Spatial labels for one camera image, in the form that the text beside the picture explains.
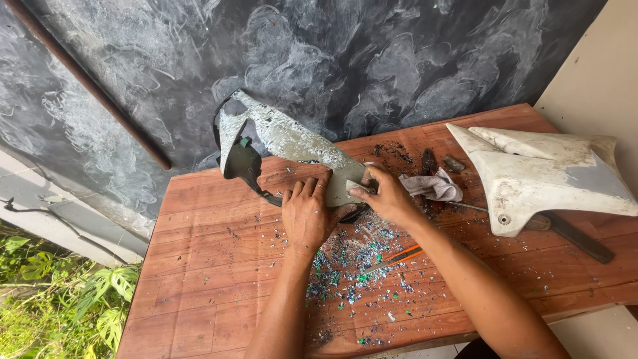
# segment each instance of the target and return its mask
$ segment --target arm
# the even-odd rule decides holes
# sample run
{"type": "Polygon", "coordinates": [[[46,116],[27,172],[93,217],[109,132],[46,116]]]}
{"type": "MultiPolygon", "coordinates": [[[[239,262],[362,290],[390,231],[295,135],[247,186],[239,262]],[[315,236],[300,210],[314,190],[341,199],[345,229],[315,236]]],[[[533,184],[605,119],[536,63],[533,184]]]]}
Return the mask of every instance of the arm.
{"type": "Polygon", "coordinates": [[[501,358],[569,358],[543,319],[492,269],[441,232],[416,208],[401,182],[368,166],[362,184],[379,183],[377,195],[350,191],[382,217],[403,227],[436,263],[445,282],[483,340],[501,358]]]}
{"type": "Polygon", "coordinates": [[[330,173],[297,182],[283,194],[281,215],[288,248],[277,282],[263,310],[244,358],[301,358],[304,341],[306,287],[315,254],[337,223],[356,209],[346,204],[334,212],[325,207],[330,173]]]}

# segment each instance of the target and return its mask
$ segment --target orange utility knife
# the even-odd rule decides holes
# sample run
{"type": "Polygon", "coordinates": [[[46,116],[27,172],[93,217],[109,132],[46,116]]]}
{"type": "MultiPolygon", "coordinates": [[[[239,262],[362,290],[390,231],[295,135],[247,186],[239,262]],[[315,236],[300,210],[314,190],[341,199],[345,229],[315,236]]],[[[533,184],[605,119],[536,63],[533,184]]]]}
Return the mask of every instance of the orange utility knife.
{"type": "Polygon", "coordinates": [[[369,274],[374,272],[377,269],[389,267],[393,264],[397,264],[398,262],[405,261],[406,259],[412,258],[418,254],[423,253],[421,247],[417,244],[408,249],[402,250],[401,252],[394,254],[392,257],[384,260],[383,262],[377,264],[376,266],[372,266],[366,270],[364,270],[363,274],[369,274]]]}

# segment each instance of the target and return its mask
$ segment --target cloth rag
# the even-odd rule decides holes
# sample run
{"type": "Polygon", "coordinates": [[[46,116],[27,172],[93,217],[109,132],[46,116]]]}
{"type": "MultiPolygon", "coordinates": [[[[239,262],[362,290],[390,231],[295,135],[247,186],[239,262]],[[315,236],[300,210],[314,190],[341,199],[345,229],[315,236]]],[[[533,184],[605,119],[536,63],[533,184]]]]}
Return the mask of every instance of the cloth rag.
{"type": "Polygon", "coordinates": [[[414,176],[408,177],[405,174],[399,176],[401,184],[410,195],[424,195],[433,201],[454,201],[461,202],[463,192],[450,176],[439,167],[434,176],[414,176]]]}

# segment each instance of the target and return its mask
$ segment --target mounting hole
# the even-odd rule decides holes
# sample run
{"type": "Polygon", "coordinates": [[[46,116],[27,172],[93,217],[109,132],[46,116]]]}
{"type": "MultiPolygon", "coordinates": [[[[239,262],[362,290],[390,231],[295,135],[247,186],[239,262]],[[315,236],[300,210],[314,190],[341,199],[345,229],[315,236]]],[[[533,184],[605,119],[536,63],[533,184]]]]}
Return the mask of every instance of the mounting hole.
{"type": "Polygon", "coordinates": [[[510,217],[508,215],[500,215],[498,216],[498,222],[500,224],[508,224],[510,222],[510,217]]]}

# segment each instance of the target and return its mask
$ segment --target hand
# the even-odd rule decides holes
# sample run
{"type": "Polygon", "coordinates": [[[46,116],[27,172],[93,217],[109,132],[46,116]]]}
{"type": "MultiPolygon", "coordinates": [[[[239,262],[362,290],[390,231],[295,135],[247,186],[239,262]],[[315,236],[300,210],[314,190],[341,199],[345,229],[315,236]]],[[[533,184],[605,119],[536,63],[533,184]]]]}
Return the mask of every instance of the hand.
{"type": "Polygon", "coordinates": [[[372,180],[379,183],[377,194],[363,188],[352,188],[350,195],[365,201],[372,209],[389,222],[404,227],[405,221],[413,220],[421,212],[412,202],[412,197],[398,178],[388,173],[380,164],[367,165],[361,184],[369,187],[372,180]]]}
{"type": "Polygon", "coordinates": [[[325,207],[325,191],[330,176],[332,171],[321,179],[310,177],[305,183],[298,181],[292,191],[286,190],[283,194],[283,225],[290,238],[289,247],[295,253],[314,258],[339,221],[357,209],[356,204],[345,204],[334,211],[325,207]]]}

